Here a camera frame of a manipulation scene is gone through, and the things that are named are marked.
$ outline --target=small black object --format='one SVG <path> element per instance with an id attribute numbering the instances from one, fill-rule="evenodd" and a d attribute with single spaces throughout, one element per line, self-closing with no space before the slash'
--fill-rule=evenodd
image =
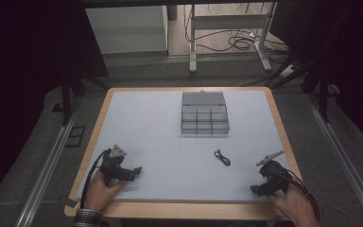
<path id="1" fill-rule="evenodd" d="M 142 167 L 135 168 L 134 170 L 122 168 L 120 164 L 124 159 L 124 156 L 111 156 L 110 149 L 109 152 L 104 153 L 99 170 L 105 175 L 106 185 L 109 185 L 111 179 L 133 182 L 135 177 L 140 174 Z"/>
<path id="2" fill-rule="evenodd" d="M 230 166 L 231 165 L 231 160 L 226 158 L 225 156 L 223 156 L 221 153 L 220 153 L 220 149 L 218 149 L 217 151 L 214 152 L 215 154 L 215 157 L 217 159 L 219 159 L 225 166 Z"/>
<path id="3" fill-rule="evenodd" d="M 310 200 L 312 207 L 314 208 L 315 218 L 317 222 L 320 222 L 320 208 L 314 196 L 308 191 L 303 182 L 290 170 L 282 167 L 278 162 L 270 160 L 264 163 L 261 167 L 259 173 L 263 177 L 267 177 L 268 181 L 262 183 L 261 185 L 252 185 L 250 187 L 251 191 L 260 196 L 274 195 L 278 190 L 282 190 L 284 193 L 287 192 L 288 185 L 291 183 L 297 188 L 299 188 L 302 193 Z M 293 180 L 292 173 L 298 182 Z"/>
<path id="4" fill-rule="evenodd" d="M 125 155 L 126 152 L 117 145 L 115 145 L 113 149 L 108 148 L 99 154 L 98 158 L 96 158 L 93 166 L 88 172 L 87 179 L 85 180 L 84 187 L 82 189 L 80 203 L 81 209 L 84 208 L 84 202 L 87 197 L 88 184 L 93 177 L 96 166 L 98 165 L 98 161 L 101 159 L 102 156 L 103 160 L 99 171 L 104 174 L 104 181 L 107 186 L 109 186 L 111 179 L 133 182 L 134 178 L 140 174 L 142 167 L 135 168 L 134 170 L 129 170 L 120 166 L 120 164 L 125 159 Z"/>
<path id="5" fill-rule="evenodd" d="M 275 173 L 285 176 L 288 179 L 292 179 L 291 175 L 288 173 L 287 169 L 283 168 L 276 161 L 269 161 L 264 166 L 261 167 L 259 173 L 268 178 L 266 183 L 261 185 L 251 186 L 253 193 L 257 196 L 267 196 L 272 195 L 274 192 L 282 189 L 283 192 L 287 191 L 288 181 L 275 175 Z"/>

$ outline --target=gray floor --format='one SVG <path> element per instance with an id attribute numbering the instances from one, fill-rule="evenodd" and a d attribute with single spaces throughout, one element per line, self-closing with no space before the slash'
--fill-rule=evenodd
<path id="1" fill-rule="evenodd" d="M 112 87 L 239 86 L 266 79 L 255 54 L 246 56 L 206 56 L 199 58 L 198 72 L 188 73 L 187 58 L 164 56 L 106 56 L 110 77 L 102 79 Z M 340 166 L 328 140 L 310 108 L 297 78 L 272 91 L 286 133 L 299 164 L 303 180 L 318 200 L 323 214 L 321 226 L 363 226 L 363 206 Z M 261 86 L 265 81 L 254 84 Z M 87 147 L 105 90 L 84 80 L 87 94 L 82 98 L 74 126 L 86 131 L 78 148 L 65 147 L 43 194 L 31 226 L 71 226 L 63 214 L 73 180 Z M 0 185 L 0 226 L 15 225 L 44 161 L 61 129 L 61 113 L 52 113 L 61 103 L 61 88 L 46 95 L 44 110 L 18 160 Z M 363 179 L 363 134 L 329 99 L 329 117 L 342 146 Z M 118 220 L 110 219 L 112 226 Z"/>

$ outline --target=wire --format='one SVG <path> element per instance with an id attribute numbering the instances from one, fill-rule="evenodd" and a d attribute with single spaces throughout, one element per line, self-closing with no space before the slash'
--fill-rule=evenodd
<path id="1" fill-rule="evenodd" d="M 226 158 L 225 156 L 222 155 L 222 153 L 220 153 L 220 149 L 218 149 L 217 151 L 214 152 L 214 155 L 217 159 L 219 159 L 225 166 L 230 166 L 231 165 L 231 160 Z"/>

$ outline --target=metal stand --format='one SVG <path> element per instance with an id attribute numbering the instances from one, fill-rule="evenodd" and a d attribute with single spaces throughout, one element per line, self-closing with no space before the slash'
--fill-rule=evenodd
<path id="1" fill-rule="evenodd" d="M 251 15 L 218 15 L 196 16 L 195 5 L 191 6 L 191 43 L 190 43 L 190 73 L 197 72 L 196 30 L 210 29 L 241 29 L 262 28 L 259 42 L 255 43 L 255 49 L 264 66 L 265 71 L 272 71 L 269 60 L 264 52 L 264 42 L 268 34 L 270 21 L 273 16 L 276 3 L 271 3 L 267 14 Z"/>

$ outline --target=hand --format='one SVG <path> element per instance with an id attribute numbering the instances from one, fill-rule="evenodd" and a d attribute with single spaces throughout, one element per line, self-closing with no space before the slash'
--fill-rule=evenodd
<path id="1" fill-rule="evenodd" d="M 119 182 L 114 187 L 107 187 L 104 181 L 104 174 L 97 171 L 88 185 L 84 207 L 86 209 L 100 211 L 107 206 L 114 195 L 116 195 L 126 182 Z"/>
<path id="2" fill-rule="evenodd" d="M 268 199 L 276 208 L 287 216 L 296 227 L 319 226 L 310 200 L 292 183 L 288 185 L 284 197 L 278 198 L 269 195 Z"/>

